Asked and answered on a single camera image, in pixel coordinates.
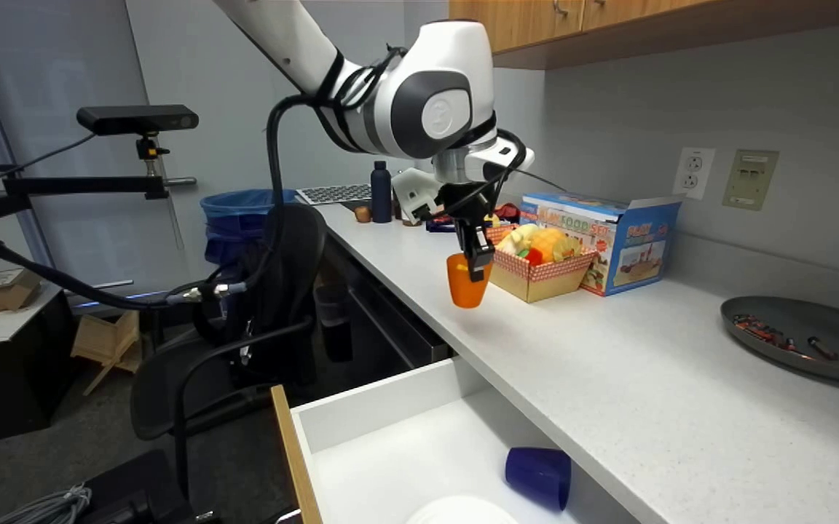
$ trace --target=orange cup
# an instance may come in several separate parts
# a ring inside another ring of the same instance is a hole
[[[472,281],[469,262],[462,252],[452,252],[445,259],[448,268],[448,291],[452,301],[459,307],[478,307],[488,281],[488,265],[484,268],[484,278]]]

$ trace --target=cereal box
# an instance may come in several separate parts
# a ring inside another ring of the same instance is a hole
[[[520,220],[551,223],[593,245],[582,288],[619,294],[660,278],[678,198],[587,201],[560,191],[526,191]]]

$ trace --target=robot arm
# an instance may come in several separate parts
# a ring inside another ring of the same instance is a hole
[[[420,28],[413,47],[378,66],[346,60],[301,0],[215,0],[225,15],[312,99],[324,130],[346,151],[435,159],[435,175],[394,181],[413,218],[448,211],[469,272],[491,259],[484,234],[494,183],[525,169],[532,151],[499,130],[491,52],[481,23],[443,19]]]

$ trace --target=cabinet door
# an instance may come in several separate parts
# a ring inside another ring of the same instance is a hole
[[[582,28],[601,28],[644,18],[646,0],[585,0]]]
[[[582,0],[452,0],[448,18],[481,19],[500,52],[576,31]]]
[[[646,18],[650,15],[660,15],[660,12],[676,12],[676,7],[691,7],[691,4],[701,4],[708,0],[646,0]]]

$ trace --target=colorful box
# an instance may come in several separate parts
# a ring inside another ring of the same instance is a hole
[[[582,284],[593,252],[573,255],[554,265],[529,265],[526,259],[494,252],[488,281],[500,284],[503,291],[535,301],[560,294],[570,294]]]
[[[551,223],[593,245],[593,265],[582,278],[592,294],[619,294],[660,278],[678,198],[579,201],[555,191],[520,198],[520,220]]]

